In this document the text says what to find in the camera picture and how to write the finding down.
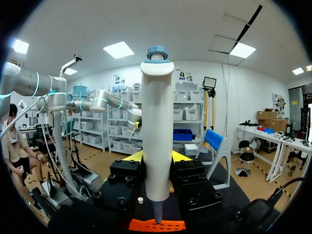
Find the orange tray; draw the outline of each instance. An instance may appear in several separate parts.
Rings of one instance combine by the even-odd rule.
[[[132,219],[129,226],[129,230],[131,231],[150,233],[176,232],[185,229],[184,221],[163,220],[160,224],[156,224],[154,219],[146,221]]]

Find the yellow panel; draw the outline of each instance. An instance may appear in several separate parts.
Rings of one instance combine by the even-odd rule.
[[[134,160],[134,161],[137,161],[137,162],[141,162],[142,156],[143,156],[143,150],[135,153],[134,155],[126,157],[123,160],[126,160],[126,161]]]
[[[184,161],[190,161],[192,159],[182,155],[182,154],[179,154],[178,152],[172,150],[172,158],[174,159],[174,162],[179,162],[181,160],[184,160]]]

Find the air vent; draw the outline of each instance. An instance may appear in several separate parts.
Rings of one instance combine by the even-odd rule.
[[[23,65],[24,65],[23,61],[15,59],[15,58],[11,58],[9,62],[19,66],[20,68],[23,68]]]

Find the blue box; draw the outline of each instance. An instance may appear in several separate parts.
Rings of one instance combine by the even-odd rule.
[[[192,139],[191,129],[174,129],[174,140],[192,141]]]
[[[264,128],[263,131],[268,133],[268,134],[274,133],[274,129],[273,128]]]
[[[86,86],[74,86],[73,87],[73,95],[79,95],[81,93],[81,95],[87,95],[87,87]]]

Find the person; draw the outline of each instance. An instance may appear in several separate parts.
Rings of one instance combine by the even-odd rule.
[[[15,104],[10,104],[10,112],[7,120],[9,125],[17,116],[18,109]],[[15,129],[15,124],[9,129],[1,140],[2,153],[5,162],[12,175],[13,183],[19,192],[20,196],[29,202],[30,205],[35,206],[39,211],[42,208],[38,205],[30,195],[26,188],[24,180],[27,177],[27,173],[31,174],[32,169],[36,169],[36,174],[40,184],[43,183],[41,160],[43,159],[42,154],[36,154],[32,151],[27,144],[27,141],[22,138],[20,132]],[[29,156],[21,157],[20,149],[23,149]]]

